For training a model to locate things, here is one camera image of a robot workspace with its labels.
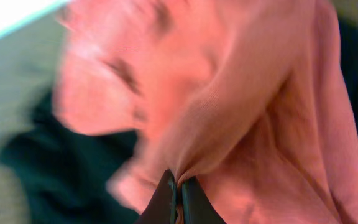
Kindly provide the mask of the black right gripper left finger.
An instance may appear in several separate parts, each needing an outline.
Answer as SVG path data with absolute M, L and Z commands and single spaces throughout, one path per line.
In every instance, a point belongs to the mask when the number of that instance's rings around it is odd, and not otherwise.
M 177 186 L 170 170 L 163 173 L 146 209 L 135 224 L 175 224 L 177 219 Z

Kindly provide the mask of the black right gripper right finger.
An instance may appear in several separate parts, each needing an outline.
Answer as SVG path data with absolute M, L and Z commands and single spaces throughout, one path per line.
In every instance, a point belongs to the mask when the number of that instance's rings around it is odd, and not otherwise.
M 211 205 L 196 177 L 182 184 L 181 194 L 184 224 L 226 224 Z

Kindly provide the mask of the red t-shirt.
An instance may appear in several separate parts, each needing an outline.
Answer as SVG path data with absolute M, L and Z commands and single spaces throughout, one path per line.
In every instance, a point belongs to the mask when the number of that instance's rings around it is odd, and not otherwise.
M 227 223 L 358 223 L 358 136 L 329 1 L 75 0 L 55 116 L 136 130 L 108 181 L 143 212 L 166 170 Z

